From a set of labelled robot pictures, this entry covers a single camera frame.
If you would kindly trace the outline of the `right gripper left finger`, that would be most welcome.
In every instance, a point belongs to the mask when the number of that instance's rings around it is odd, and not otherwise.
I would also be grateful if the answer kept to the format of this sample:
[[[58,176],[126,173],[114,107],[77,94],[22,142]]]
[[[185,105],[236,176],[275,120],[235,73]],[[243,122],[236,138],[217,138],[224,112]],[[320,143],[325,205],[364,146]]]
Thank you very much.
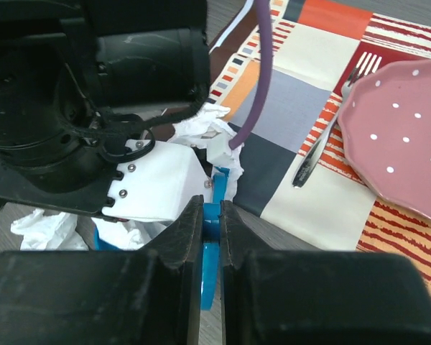
[[[135,251],[0,253],[0,344],[196,344],[203,199]]]

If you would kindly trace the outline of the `blue dustpan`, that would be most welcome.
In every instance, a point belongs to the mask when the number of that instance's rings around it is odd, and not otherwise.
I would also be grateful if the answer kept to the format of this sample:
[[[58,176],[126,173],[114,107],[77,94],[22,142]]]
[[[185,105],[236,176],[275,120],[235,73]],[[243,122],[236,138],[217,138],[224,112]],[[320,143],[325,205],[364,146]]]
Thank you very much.
[[[94,245],[96,250],[126,250],[126,228],[122,223],[96,224]]]

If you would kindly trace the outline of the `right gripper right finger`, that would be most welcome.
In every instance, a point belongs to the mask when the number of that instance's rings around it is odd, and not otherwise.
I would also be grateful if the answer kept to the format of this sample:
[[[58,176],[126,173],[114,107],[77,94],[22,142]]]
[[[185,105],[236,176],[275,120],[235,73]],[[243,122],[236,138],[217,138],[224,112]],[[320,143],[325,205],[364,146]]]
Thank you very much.
[[[431,297],[388,253],[273,249],[221,204],[225,344],[431,344]]]

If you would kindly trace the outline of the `blue hand brush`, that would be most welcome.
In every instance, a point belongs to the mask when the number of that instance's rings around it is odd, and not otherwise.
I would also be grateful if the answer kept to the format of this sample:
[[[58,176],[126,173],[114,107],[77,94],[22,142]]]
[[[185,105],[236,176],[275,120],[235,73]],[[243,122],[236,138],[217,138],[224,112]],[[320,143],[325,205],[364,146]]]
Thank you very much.
[[[200,309],[209,311],[213,304],[220,257],[221,202],[225,199],[229,169],[217,167],[213,175],[213,197],[203,205],[203,265]]]

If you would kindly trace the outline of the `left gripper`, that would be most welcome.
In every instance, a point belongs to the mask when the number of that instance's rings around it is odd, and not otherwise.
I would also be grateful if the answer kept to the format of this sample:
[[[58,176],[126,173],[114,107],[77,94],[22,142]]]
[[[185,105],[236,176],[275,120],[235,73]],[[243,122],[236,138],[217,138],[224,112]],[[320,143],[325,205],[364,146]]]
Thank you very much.
[[[86,101],[0,101],[0,210],[8,203],[102,217],[124,176],[67,124],[89,124]]]

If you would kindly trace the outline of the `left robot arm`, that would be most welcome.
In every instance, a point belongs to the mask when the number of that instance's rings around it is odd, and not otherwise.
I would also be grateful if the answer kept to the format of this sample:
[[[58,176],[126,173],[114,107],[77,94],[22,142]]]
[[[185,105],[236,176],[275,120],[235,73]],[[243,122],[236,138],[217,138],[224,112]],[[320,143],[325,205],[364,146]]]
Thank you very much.
[[[205,1],[0,1],[0,210],[112,219],[156,147],[208,98]]]

